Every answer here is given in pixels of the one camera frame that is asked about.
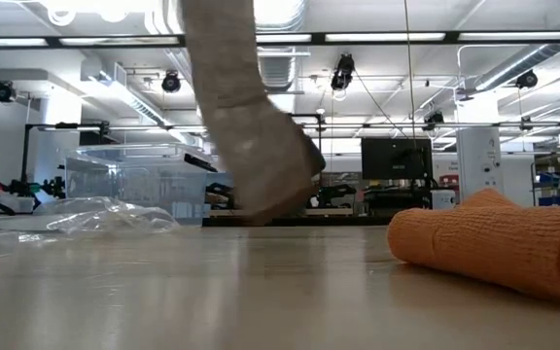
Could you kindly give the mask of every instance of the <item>black monitor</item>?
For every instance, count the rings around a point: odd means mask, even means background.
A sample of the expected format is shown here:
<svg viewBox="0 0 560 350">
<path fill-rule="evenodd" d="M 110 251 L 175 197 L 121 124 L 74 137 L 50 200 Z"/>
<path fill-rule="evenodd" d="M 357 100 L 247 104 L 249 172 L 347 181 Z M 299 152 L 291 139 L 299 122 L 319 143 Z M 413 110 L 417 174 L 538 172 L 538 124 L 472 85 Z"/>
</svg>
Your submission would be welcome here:
<svg viewBox="0 0 560 350">
<path fill-rule="evenodd" d="M 426 176 L 433 177 L 430 139 L 362 139 L 363 179 L 417 180 Z"/>
</svg>

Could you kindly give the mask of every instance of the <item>clear plastic container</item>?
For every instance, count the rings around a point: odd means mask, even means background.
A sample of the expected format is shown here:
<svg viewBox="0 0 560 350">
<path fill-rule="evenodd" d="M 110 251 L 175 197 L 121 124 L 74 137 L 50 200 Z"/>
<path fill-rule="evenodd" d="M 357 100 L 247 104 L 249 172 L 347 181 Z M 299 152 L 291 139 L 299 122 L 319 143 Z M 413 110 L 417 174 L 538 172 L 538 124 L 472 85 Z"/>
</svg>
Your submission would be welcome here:
<svg viewBox="0 0 560 350">
<path fill-rule="evenodd" d="M 180 225 L 199 227 L 212 161 L 182 144 L 81 147 L 66 157 L 66 194 L 158 207 Z"/>
</svg>

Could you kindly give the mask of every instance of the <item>wire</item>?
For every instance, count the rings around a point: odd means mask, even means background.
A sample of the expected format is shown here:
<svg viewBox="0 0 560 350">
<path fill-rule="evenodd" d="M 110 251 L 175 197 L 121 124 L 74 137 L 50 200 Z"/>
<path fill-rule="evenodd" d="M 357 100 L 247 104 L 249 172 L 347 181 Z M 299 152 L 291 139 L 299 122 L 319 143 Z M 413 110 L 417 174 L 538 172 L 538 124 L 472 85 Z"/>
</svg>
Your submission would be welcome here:
<svg viewBox="0 0 560 350">
<path fill-rule="evenodd" d="M 414 149 L 417 149 L 418 146 L 416 144 L 416 119 L 414 118 L 414 111 L 416 111 L 416 106 L 414 102 L 414 72 L 412 70 L 412 48 L 411 48 L 411 41 L 409 40 L 409 11 L 407 9 L 407 0 L 403 0 L 403 5 L 405 6 L 405 29 L 407 32 L 407 64 L 409 68 L 409 99 L 412 105 L 412 137 L 414 138 Z"/>
<path fill-rule="evenodd" d="M 365 84 L 365 81 L 362 80 L 362 76 L 360 75 L 360 73 L 358 73 L 358 70 L 354 68 L 354 72 L 356 72 L 356 76 L 358 77 L 358 80 L 360 81 L 360 83 L 362 84 L 363 87 L 365 87 L 365 90 L 368 93 L 368 96 L 370 97 L 370 99 L 373 101 L 373 103 L 375 104 L 375 106 L 377 106 L 377 109 L 379 109 L 379 112 L 381 112 L 381 114 L 384 116 L 384 118 L 386 118 L 386 120 L 388 120 L 388 122 L 395 128 L 397 129 L 405 138 L 408 138 L 407 135 L 405 135 L 405 133 L 403 132 L 402 129 L 400 129 L 399 127 L 397 127 L 397 125 L 390 119 L 390 117 L 388 117 L 388 115 L 386 114 L 386 112 L 384 112 L 384 110 L 381 108 L 381 106 L 379 105 L 379 103 L 377 103 L 377 100 L 375 100 L 375 97 L 373 97 L 373 95 L 370 93 L 370 91 L 368 90 L 367 85 Z"/>
<path fill-rule="evenodd" d="M 331 108 L 332 108 L 331 122 L 332 125 L 334 125 L 334 98 L 332 99 Z M 330 136 L 330 172 L 333 171 L 333 164 L 334 164 L 334 128 L 332 128 L 332 134 Z"/>
</svg>

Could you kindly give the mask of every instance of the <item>clear plastic bag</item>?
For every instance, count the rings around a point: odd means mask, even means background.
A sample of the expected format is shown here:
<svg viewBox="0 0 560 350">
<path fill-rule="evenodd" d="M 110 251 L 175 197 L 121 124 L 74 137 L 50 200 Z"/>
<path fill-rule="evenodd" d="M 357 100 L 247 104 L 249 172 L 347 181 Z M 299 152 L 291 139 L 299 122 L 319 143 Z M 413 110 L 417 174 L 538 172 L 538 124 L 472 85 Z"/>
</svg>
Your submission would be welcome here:
<svg viewBox="0 0 560 350">
<path fill-rule="evenodd" d="M 161 233 L 179 228 L 165 210 L 108 197 L 62 199 L 44 203 L 32 216 L 0 217 L 0 229 L 23 233 Z"/>
<path fill-rule="evenodd" d="M 157 233 L 179 227 L 163 209 L 145 208 L 108 197 L 72 198 L 45 203 L 36 209 L 34 217 L 50 217 L 52 220 L 47 223 L 47 230 L 67 233 Z"/>
</svg>

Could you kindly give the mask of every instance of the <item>orange fabric sleeve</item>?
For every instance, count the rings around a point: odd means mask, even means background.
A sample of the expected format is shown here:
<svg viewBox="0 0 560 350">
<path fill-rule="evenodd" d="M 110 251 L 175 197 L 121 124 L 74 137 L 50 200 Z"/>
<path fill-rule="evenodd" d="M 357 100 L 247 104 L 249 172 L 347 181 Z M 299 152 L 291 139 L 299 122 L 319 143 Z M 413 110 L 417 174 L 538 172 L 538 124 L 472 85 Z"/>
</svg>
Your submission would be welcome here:
<svg viewBox="0 0 560 350">
<path fill-rule="evenodd" d="M 388 242 L 405 262 L 560 301 L 560 207 L 520 208 L 483 191 L 452 210 L 402 211 Z"/>
</svg>

